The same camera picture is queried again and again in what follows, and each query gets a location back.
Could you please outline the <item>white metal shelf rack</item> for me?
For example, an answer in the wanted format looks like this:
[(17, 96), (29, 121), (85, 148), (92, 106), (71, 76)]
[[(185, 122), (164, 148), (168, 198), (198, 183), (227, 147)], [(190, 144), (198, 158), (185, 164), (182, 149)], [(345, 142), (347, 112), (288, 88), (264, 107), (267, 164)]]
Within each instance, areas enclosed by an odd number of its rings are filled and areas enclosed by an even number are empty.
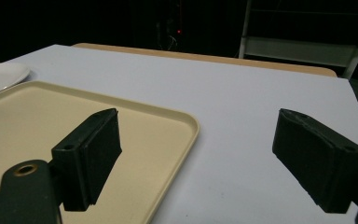
[(238, 57), (333, 67), (350, 79), (358, 0), (246, 0)]

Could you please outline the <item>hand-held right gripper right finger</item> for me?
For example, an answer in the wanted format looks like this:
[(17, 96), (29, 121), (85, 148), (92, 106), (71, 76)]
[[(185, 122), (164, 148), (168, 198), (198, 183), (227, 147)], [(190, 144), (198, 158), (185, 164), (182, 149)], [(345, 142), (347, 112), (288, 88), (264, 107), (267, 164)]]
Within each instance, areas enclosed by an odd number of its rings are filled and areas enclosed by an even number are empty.
[(272, 152), (326, 213), (344, 214), (358, 178), (358, 145), (312, 117), (282, 108)]

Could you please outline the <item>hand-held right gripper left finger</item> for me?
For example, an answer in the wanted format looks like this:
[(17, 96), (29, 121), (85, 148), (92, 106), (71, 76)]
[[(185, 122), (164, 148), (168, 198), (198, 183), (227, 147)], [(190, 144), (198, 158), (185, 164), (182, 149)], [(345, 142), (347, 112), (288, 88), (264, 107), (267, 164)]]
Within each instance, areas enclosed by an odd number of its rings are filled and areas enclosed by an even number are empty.
[(121, 152), (115, 108), (90, 115), (51, 150), (66, 211), (86, 211), (97, 203)]

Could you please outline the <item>beige plastic tray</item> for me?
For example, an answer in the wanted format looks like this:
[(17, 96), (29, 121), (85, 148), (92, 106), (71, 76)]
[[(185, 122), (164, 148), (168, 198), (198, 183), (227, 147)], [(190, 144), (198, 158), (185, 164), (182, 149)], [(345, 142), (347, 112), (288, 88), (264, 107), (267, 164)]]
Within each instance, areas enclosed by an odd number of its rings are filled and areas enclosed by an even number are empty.
[(39, 81), (0, 92), (0, 180), (51, 149), (91, 114), (114, 108), (122, 152), (98, 202), (62, 212), (64, 224), (148, 224), (200, 131), (192, 116)]

